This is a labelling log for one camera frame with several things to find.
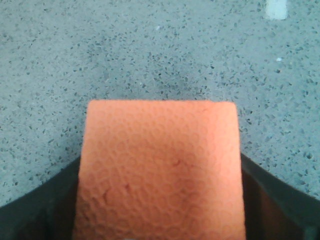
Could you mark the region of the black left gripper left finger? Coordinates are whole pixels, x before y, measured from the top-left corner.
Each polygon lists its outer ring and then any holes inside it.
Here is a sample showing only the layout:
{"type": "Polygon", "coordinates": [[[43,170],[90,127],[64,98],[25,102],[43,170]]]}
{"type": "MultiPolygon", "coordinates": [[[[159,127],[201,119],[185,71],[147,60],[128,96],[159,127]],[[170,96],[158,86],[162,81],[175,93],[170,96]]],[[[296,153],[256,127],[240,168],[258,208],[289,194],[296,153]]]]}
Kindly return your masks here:
{"type": "Polygon", "coordinates": [[[80,159],[0,208],[2,240],[72,239],[80,159]]]}

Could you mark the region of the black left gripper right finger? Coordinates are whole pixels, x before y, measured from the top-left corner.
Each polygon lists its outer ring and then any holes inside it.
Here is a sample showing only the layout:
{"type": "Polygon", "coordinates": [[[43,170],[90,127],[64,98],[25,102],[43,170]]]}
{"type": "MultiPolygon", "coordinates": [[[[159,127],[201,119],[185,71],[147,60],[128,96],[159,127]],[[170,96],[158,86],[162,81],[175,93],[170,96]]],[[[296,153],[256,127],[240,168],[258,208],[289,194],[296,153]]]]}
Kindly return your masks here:
{"type": "Polygon", "coordinates": [[[318,240],[320,201],[241,155],[248,240],[318,240]]]}

